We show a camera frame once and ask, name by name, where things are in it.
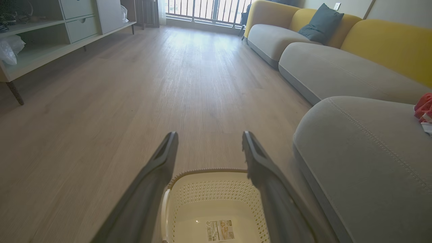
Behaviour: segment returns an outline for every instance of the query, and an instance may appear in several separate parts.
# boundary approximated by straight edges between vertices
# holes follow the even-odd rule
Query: dark teal pillow
[[[308,25],[300,29],[299,33],[313,42],[325,45],[333,36],[342,20],[343,13],[329,9],[323,3],[312,17]]]

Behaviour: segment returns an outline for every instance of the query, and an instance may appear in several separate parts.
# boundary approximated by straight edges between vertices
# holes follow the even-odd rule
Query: red cloth
[[[419,119],[419,122],[432,123],[432,93],[423,95],[414,106],[414,111],[414,116]]]

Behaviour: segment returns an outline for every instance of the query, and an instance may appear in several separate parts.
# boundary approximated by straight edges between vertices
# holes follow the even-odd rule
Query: laminate flooring
[[[174,175],[245,169],[249,130],[301,187],[292,135],[311,106],[240,37],[127,29],[15,84],[24,106],[0,85],[0,242],[89,242],[169,131]]]

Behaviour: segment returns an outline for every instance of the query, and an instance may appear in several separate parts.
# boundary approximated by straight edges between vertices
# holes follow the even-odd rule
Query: white wall
[[[334,8],[334,5],[336,3],[340,3],[338,12],[351,14],[363,19],[372,3],[372,0],[301,0],[300,4],[302,5],[300,5],[300,7],[307,8],[307,9],[318,9],[323,3],[325,3],[327,7],[331,9]]]
[[[375,0],[367,19],[432,29],[432,0]]]

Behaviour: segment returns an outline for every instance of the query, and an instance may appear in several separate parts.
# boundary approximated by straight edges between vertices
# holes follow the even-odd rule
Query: drawer
[[[94,0],[60,0],[65,19],[94,14]]]
[[[96,17],[88,17],[66,23],[70,42],[74,43],[98,33]]]

